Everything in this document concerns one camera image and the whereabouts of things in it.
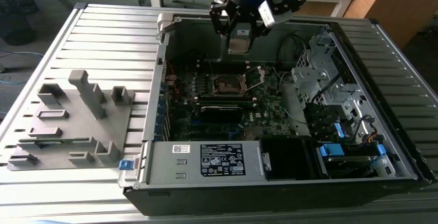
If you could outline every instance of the warning label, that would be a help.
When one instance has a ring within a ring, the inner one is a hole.
[[[204,177],[244,175],[241,144],[200,145],[200,174]]]

